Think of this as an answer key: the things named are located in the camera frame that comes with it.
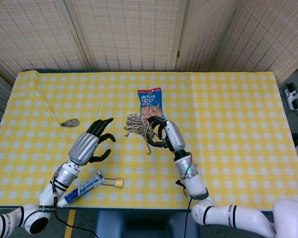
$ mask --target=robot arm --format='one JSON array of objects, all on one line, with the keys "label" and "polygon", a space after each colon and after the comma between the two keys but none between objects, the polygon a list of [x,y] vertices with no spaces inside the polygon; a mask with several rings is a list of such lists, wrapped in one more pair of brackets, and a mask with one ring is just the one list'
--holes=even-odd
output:
[{"label": "robot arm", "polygon": [[148,121],[153,128],[159,125],[160,140],[163,129],[166,134],[164,142],[153,142],[147,137],[148,143],[155,147],[169,148],[174,153],[174,162],[181,174],[180,180],[184,183],[189,196],[199,200],[191,210],[196,223],[206,226],[226,225],[255,232],[267,238],[298,238],[298,202],[288,199],[276,201],[273,206],[274,224],[256,209],[237,205],[217,207],[196,170],[192,154],[184,150],[185,142],[177,125],[156,116],[149,118]]},{"label": "robot arm", "polygon": [[57,202],[63,196],[79,173],[79,167],[88,162],[100,162],[110,154],[108,149],[102,156],[93,156],[97,146],[106,139],[115,142],[112,134],[101,135],[106,126],[112,122],[97,120],[74,143],[69,151],[70,160],[63,163],[54,173],[49,184],[39,196],[39,206],[27,204],[8,214],[0,215],[0,238],[9,237],[17,226],[24,227],[30,234],[41,232],[47,225],[51,213],[56,211]]}]

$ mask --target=rope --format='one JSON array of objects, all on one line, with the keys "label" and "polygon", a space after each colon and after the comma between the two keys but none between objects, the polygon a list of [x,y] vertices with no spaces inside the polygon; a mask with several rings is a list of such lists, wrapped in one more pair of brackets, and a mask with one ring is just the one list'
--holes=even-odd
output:
[{"label": "rope", "polygon": [[141,135],[149,149],[148,155],[151,154],[151,149],[149,147],[149,143],[147,140],[147,136],[152,140],[155,135],[157,135],[154,131],[149,122],[146,119],[143,119],[140,115],[137,114],[129,114],[127,116],[126,125],[124,129],[127,131],[125,137],[128,137],[130,133],[136,133]]}]

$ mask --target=snack bag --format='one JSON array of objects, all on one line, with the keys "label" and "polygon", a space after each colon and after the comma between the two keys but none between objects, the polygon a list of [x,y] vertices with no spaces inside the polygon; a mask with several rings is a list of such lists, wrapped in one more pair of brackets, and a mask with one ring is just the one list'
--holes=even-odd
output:
[{"label": "snack bag", "polygon": [[144,119],[151,116],[164,118],[162,111],[162,93],[161,88],[153,88],[150,90],[138,90],[140,99],[140,115]]}]

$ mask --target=toothpaste tube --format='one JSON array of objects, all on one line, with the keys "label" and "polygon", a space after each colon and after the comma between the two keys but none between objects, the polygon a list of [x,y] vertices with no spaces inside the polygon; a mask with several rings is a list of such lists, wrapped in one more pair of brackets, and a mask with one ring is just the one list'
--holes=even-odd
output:
[{"label": "toothpaste tube", "polygon": [[79,187],[75,188],[69,194],[65,195],[65,197],[59,201],[58,206],[65,207],[67,204],[72,203],[83,194],[87,193],[88,191],[92,190],[93,188],[99,186],[104,182],[105,179],[103,175],[100,173],[100,171],[97,171],[97,173],[93,175],[89,180],[81,184]]}]

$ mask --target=table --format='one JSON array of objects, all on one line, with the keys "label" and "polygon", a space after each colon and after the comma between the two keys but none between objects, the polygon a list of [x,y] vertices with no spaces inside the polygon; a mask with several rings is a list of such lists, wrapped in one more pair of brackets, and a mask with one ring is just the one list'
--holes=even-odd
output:
[{"label": "table", "polygon": [[[97,170],[125,179],[99,186],[73,207],[186,209],[188,199],[168,150],[124,137],[127,114],[139,113],[138,89],[162,88],[163,111],[177,123],[210,195],[219,206],[271,210],[298,200],[298,160],[272,72],[22,72],[0,124],[0,206],[36,203],[71,145],[96,119],[113,117],[117,142],[101,163],[88,164],[68,191]],[[78,118],[80,125],[59,124]]]}]

